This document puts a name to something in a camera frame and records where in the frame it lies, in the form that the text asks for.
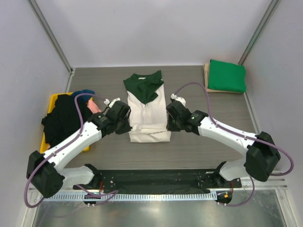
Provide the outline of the white and green raglan t-shirt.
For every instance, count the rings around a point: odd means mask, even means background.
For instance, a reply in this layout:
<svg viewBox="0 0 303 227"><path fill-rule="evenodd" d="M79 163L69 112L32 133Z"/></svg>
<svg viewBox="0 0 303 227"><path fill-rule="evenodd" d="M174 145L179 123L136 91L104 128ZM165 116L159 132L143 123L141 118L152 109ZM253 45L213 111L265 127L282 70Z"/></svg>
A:
<svg viewBox="0 0 303 227"><path fill-rule="evenodd" d="M170 142L167 130L166 99L161 71L150 75L133 74L124 80L131 108L129 132L132 143Z"/></svg>

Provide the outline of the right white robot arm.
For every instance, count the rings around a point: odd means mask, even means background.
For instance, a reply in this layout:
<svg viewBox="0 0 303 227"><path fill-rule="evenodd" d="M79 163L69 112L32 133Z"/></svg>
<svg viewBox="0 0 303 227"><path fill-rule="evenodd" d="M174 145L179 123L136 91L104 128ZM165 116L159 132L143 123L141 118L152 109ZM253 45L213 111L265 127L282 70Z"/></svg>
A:
<svg viewBox="0 0 303 227"><path fill-rule="evenodd" d="M208 178L219 187L225 187L237 178L250 176L260 182L268 180L281 156L272 137L237 130L222 124L202 111L190 112L182 102L173 100L167 107L169 131L186 131L214 139L238 151L243 158L222 162Z"/></svg>

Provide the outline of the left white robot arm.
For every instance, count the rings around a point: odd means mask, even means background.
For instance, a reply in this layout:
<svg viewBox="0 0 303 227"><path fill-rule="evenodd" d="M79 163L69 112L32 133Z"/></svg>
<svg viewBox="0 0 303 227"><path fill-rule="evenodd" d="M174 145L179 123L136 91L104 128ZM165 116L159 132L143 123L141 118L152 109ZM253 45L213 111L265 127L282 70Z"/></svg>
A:
<svg viewBox="0 0 303 227"><path fill-rule="evenodd" d="M101 182L101 173L93 165L85 164L78 168L66 168L66 165L86 147L103 137L111 133L129 132L130 113L130 106L117 98L109 104L106 113L93 114L79 130L54 148L44 153L34 151L28 159L28 181L44 198L50 198L59 190L78 184L96 189Z"/></svg>

